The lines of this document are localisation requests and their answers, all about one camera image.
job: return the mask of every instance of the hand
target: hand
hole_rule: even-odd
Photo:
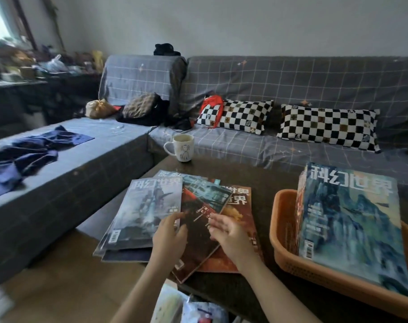
[[[225,254],[233,261],[240,273],[251,260],[259,259],[243,227],[226,215],[211,214],[208,219],[211,239],[217,240]]]
[[[188,241],[188,229],[185,224],[175,233],[175,220],[184,217],[183,213],[173,213],[162,219],[153,235],[153,250],[149,265],[158,271],[166,271],[168,275],[185,252]]]

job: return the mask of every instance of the red magazine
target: red magazine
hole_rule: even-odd
[[[252,215],[252,188],[242,186],[224,187],[232,190],[232,196],[228,199],[228,203],[223,209],[222,214],[232,217],[243,226],[250,238],[250,242],[255,248],[255,252],[258,253],[263,261],[255,221],[253,220]],[[206,260],[200,266],[198,271],[212,273],[238,273],[237,267],[228,256],[226,256],[222,248],[219,248],[208,260]]]
[[[186,188],[181,196],[181,211],[185,218],[180,225],[188,227],[188,243],[172,273],[183,283],[219,248],[219,243],[210,239],[207,229],[210,213],[216,212]]]

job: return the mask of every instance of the person's left hand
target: person's left hand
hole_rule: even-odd
[[[183,213],[173,213],[162,219],[153,236],[153,250],[149,265],[168,275],[185,252],[188,241],[188,228],[185,224],[175,233],[175,220],[183,218]]]

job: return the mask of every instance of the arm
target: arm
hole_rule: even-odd
[[[183,225],[177,234],[174,231],[174,222],[180,217],[182,213],[175,213],[161,221],[153,236],[149,264],[111,323],[150,322],[165,279],[186,248],[186,226]]]
[[[249,282],[269,322],[320,323],[262,263],[241,225],[230,217],[212,214],[209,231],[211,238],[219,241],[225,254]]]

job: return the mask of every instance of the navy blue garment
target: navy blue garment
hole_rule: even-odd
[[[38,136],[16,140],[0,149],[0,195],[13,190],[24,177],[57,161],[57,152],[94,139],[63,126]]]

